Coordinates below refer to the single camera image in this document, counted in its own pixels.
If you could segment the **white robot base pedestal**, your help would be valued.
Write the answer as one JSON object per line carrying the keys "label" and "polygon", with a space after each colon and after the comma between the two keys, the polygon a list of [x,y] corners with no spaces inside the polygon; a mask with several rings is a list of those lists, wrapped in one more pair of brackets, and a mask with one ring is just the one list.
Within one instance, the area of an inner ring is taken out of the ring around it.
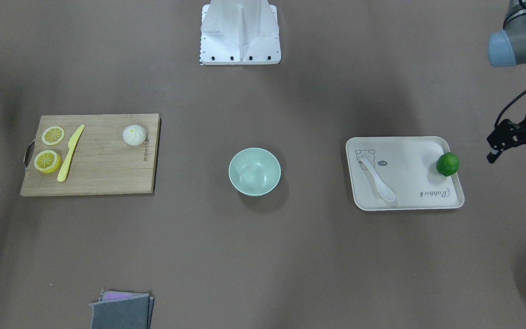
{"label": "white robot base pedestal", "polygon": [[201,65],[280,63],[277,9],[267,0],[212,0],[201,13]]}

